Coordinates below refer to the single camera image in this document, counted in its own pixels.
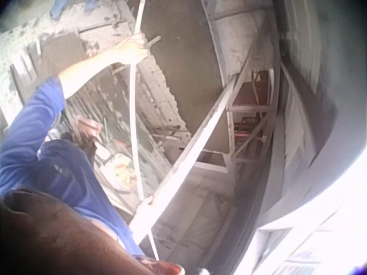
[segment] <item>diagonal steel beam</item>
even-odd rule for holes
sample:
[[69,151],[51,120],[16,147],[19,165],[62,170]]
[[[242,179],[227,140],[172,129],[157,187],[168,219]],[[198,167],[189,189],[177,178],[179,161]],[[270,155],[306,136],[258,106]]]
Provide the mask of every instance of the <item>diagonal steel beam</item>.
[[254,42],[251,45],[250,50],[248,51],[248,54],[246,56],[246,60],[244,63],[244,66],[242,67],[242,70],[240,72],[240,75],[237,79],[235,88],[233,89],[233,94],[231,95],[231,99],[229,101],[229,106],[231,106],[238,95],[243,82],[245,81],[246,74],[251,69],[251,63],[253,55],[255,54],[256,49],[261,45],[262,41],[264,40],[265,33],[268,29],[269,25],[269,19],[268,19],[268,13],[265,14],[263,25],[261,26],[261,29],[259,33],[257,34],[257,37],[255,38]]
[[235,79],[232,79],[154,193],[152,203],[150,205],[144,205],[142,209],[138,208],[136,210],[136,215],[130,223],[132,236],[136,243],[140,243],[144,239],[145,235],[151,230],[152,226],[183,184],[189,171],[199,157],[200,152],[211,136],[224,109],[227,107],[231,94],[233,93],[234,85]]
[[248,136],[248,139],[240,146],[240,148],[238,148],[238,150],[233,154],[233,157],[235,158],[248,144],[251,140],[253,140],[253,138],[260,132],[260,130],[264,127],[265,123],[268,121],[268,119],[270,118],[271,113],[267,113],[263,119],[260,120],[260,122],[258,123],[258,125],[256,125],[256,127],[253,129],[253,131],[250,133],[250,135]]

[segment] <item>worker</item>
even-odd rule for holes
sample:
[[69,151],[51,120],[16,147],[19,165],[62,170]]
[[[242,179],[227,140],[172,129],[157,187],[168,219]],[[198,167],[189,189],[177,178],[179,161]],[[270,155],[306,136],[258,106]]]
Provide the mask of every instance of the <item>worker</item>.
[[[86,154],[68,139],[44,143],[65,100],[89,79],[113,63],[146,56],[141,35],[126,38],[48,78],[14,119],[0,149],[0,259],[16,270],[10,274],[152,274],[135,260],[149,262]],[[154,263],[150,269],[182,272]]]
[[[61,13],[68,3],[68,0],[55,0],[53,7],[50,11],[50,17],[52,20],[58,21],[60,19]],[[96,7],[97,0],[85,0],[84,15],[90,15]]]

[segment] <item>dark fabric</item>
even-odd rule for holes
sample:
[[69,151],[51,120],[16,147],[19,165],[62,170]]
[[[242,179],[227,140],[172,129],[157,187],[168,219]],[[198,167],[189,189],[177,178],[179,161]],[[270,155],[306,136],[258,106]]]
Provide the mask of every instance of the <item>dark fabric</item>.
[[26,185],[97,219],[116,233],[130,254],[143,252],[108,200],[85,153],[69,140],[44,142],[56,114],[64,108],[57,78],[40,85],[15,118],[0,149],[0,195]]

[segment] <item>metal pipe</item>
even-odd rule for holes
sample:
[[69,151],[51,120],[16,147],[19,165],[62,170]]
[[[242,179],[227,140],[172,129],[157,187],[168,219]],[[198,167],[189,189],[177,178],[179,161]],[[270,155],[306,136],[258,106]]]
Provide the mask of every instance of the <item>metal pipe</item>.
[[[140,0],[138,16],[136,17],[134,34],[140,33],[140,27],[142,25],[144,7],[145,7],[145,0]],[[131,149],[132,149],[132,161],[134,162],[135,175],[136,175],[136,187],[138,189],[139,199],[143,201],[144,200],[144,190],[143,190],[142,176],[140,173],[138,137],[136,135],[135,87],[136,87],[136,63],[132,63],[130,65],[130,84],[129,84]],[[148,237],[150,240],[151,247],[153,249],[154,256],[157,260],[159,260],[157,248],[155,247],[153,234],[151,230],[148,232]]]

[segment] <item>debris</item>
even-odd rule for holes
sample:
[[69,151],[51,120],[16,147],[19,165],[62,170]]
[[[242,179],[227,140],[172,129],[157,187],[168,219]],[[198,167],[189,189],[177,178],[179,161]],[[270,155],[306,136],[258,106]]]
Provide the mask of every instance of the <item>debris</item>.
[[119,191],[130,190],[136,184],[136,174],[132,161],[121,153],[117,153],[105,165],[101,166],[100,171],[114,189]]

